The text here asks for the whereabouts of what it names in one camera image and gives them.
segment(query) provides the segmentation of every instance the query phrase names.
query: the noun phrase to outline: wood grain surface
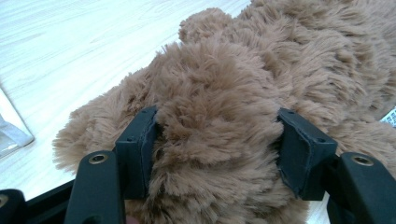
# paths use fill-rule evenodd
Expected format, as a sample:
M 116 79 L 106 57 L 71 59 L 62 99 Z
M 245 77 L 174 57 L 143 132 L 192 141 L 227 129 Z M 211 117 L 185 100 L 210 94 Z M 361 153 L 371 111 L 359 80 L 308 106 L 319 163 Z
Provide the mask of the wood grain surface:
M 233 16 L 248 0 L 0 1 L 0 87 L 35 136 L 0 160 L 0 189 L 27 200 L 74 176 L 52 162 L 56 133 L 70 112 L 147 66 L 177 41 L 192 13 L 219 7 Z M 312 203 L 308 223 L 329 223 Z

